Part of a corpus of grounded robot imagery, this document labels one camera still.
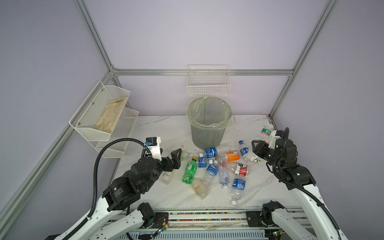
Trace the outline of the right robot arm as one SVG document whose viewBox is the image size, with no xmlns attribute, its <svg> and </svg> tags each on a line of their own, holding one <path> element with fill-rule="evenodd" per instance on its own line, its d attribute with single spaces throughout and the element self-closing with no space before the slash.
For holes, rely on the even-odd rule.
<svg viewBox="0 0 384 240">
<path fill-rule="evenodd" d="M 266 166 L 280 183 L 286 185 L 304 210 L 314 234 L 297 222 L 278 201 L 263 204 L 259 216 L 247 212 L 248 224 L 265 228 L 280 228 L 279 233 L 270 233 L 268 238 L 287 234 L 293 240 L 345 240 L 335 218 L 324 203 L 317 183 L 310 171 L 297 163 L 297 146 L 289 140 L 290 130 L 274 131 L 269 143 L 253 140 L 252 152 L 265 160 Z"/>
</svg>

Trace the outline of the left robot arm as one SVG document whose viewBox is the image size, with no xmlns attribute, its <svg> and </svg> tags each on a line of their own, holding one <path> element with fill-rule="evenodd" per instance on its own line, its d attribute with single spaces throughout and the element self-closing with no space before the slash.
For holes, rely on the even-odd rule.
<svg viewBox="0 0 384 240">
<path fill-rule="evenodd" d="M 116 178 L 98 196 L 98 167 L 106 150 L 122 142 L 134 142 L 142 148 L 140 159 L 121 177 Z M 130 206 L 148 192 L 162 173 L 172 172 L 181 166 L 182 149 L 162 157 L 159 137 L 149 137 L 145 142 L 122 138 L 108 143 L 99 152 L 93 173 L 93 200 L 91 209 L 68 230 L 51 235 L 49 240 L 114 240 L 123 234 L 154 224 L 156 213 L 149 203 L 141 203 L 136 209 Z"/>
</svg>

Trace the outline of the mesh waste bin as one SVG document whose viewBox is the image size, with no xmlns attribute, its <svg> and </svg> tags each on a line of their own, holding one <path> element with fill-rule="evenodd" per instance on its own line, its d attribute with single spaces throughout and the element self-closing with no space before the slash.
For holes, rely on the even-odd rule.
<svg viewBox="0 0 384 240">
<path fill-rule="evenodd" d="M 196 147 L 203 150 L 219 146 L 222 142 L 225 131 L 226 129 L 201 130 L 191 126 L 193 143 Z"/>
</svg>

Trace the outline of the crushed bottle green label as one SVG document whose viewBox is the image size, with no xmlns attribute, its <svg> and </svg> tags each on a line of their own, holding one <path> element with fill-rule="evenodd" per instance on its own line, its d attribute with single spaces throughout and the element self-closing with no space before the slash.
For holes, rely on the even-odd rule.
<svg viewBox="0 0 384 240">
<path fill-rule="evenodd" d="M 187 152 L 186 150 L 182 150 L 182 153 L 181 153 L 181 161 L 190 161 L 192 158 L 194 157 L 194 154 L 193 153 L 189 153 Z"/>
</svg>

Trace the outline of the blue cap bottle right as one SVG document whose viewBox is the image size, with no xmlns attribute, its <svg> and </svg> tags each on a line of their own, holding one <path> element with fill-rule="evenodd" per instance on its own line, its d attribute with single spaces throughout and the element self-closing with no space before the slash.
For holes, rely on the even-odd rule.
<svg viewBox="0 0 384 240">
<path fill-rule="evenodd" d="M 252 148 L 249 147 L 246 141 L 240 140 L 239 148 L 245 163 L 260 163 L 260 158 L 252 151 Z"/>
</svg>

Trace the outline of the green soda bottle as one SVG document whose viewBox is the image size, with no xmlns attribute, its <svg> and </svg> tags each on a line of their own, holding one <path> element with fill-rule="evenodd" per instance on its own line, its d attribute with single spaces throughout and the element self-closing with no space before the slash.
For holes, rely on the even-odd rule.
<svg viewBox="0 0 384 240">
<path fill-rule="evenodd" d="M 193 157 L 186 166 L 184 175 L 182 177 L 182 182 L 185 184 L 192 184 L 198 165 L 197 165 L 198 158 Z"/>
</svg>

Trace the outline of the clear bottle yellow label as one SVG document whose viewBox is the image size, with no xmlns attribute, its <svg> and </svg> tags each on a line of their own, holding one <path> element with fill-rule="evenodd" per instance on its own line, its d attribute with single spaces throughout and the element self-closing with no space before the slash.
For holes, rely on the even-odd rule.
<svg viewBox="0 0 384 240">
<path fill-rule="evenodd" d="M 162 175 L 162 183 L 165 185 L 169 185 L 173 179 L 174 172 L 163 172 Z"/>
</svg>

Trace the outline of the red label crushed bottle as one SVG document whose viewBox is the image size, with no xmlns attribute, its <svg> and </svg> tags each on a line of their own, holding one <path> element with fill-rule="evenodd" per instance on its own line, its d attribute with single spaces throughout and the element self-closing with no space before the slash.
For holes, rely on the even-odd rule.
<svg viewBox="0 0 384 240">
<path fill-rule="evenodd" d="M 248 173 L 248 165 L 242 163 L 230 163 L 230 172 L 237 176 L 245 177 Z"/>
</svg>

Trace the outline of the orange label bottle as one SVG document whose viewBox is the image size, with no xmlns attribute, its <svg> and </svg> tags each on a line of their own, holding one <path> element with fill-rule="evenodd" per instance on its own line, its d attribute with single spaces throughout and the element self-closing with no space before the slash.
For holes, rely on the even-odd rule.
<svg viewBox="0 0 384 240">
<path fill-rule="evenodd" d="M 218 159 L 223 162 L 234 162 L 240 160 L 240 158 L 241 155 L 238 151 L 226 152 L 218 156 Z"/>
</svg>

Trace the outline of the blue label bottle front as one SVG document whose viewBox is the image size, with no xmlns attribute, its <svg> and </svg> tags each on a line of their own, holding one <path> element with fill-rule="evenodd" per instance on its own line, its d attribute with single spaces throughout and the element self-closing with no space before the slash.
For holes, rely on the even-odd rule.
<svg viewBox="0 0 384 240">
<path fill-rule="evenodd" d="M 246 178 L 244 176 L 237 176 L 232 184 L 231 191 L 231 205 L 236 206 L 242 199 L 246 187 Z"/>
</svg>

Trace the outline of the clear crushed bottle purple print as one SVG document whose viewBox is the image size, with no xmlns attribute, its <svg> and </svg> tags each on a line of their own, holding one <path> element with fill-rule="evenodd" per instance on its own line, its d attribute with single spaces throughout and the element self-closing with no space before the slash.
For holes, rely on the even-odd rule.
<svg viewBox="0 0 384 240">
<path fill-rule="evenodd" d="M 229 188 L 229 173 L 227 169 L 227 163 L 221 162 L 219 166 L 219 180 L 223 189 Z"/>
</svg>

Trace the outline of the white mesh lower shelf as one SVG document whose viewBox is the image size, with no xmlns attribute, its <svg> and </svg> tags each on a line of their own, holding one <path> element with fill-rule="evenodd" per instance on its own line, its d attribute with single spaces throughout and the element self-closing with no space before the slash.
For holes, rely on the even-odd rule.
<svg viewBox="0 0 384 240">
<path fill-rule="evenodd" d="M 138 115 L 138 111 L 129 108 L 124 108 L 121 116 L 117 121 L 115 129 L 111 134 L 110 140 L 97 142 L 95 146 L 96 151 L 99 153 L 103 147 L 117 139 L 130 138 L 133 133 Z M 120 142 L 112 145 L 103 153 L 103 157 L 122 158 L 126 152 L 128 144 L 129 142 Z"/>
</svg>

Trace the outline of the white mesh shelf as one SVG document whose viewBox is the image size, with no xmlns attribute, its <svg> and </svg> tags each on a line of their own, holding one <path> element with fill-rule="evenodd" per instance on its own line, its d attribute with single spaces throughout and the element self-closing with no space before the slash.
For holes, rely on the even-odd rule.
<svg viewBox="0 0 384 240">
<path fill-rule="evenodd" d="M 95 146 L 96 151 L 99 153 L 103 147 L 117 139 L 130 138 L 133 133 L 138 115 L 138 111 L 129 108 L 124 108 L 121 116 L 117 121 L 115 129 L 111 134 L 110 140 L 97 142 Z M 112 145 L 103 153 L 103 157 L 122 158 L 126 152 L 128 144 L 129 142 L 120 142 Z"/>
<path fill-rule="evenodd" d="M 98 82 L 69 124 L 88 142 L 108 141 L 129 96 L 128 90 Z"/>
</svg>

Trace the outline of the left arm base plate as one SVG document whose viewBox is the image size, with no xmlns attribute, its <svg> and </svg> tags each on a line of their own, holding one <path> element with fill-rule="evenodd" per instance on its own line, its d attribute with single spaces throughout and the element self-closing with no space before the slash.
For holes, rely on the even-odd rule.
<svg viewBox="0 0 384 240">
<path fill-rule="evenodd" d="M 169 220 L 168 212 L 155 212 L 155 218 L 153 224 L 149 227 L 150 229 L 160 229 L 164 223 Z"/>
</svg>

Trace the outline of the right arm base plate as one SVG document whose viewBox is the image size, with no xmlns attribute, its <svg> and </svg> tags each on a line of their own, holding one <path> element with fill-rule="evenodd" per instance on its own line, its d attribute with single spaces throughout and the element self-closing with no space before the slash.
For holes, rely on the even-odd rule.
<svg viewBox="0 0 384 240">
<path fill-rule="evenodd" d="M 261 211 L 246 211 L 246 218 L 248 227 L 267 227 L 267 225 L 263 222 L 262 212 Z"/>
</svg>

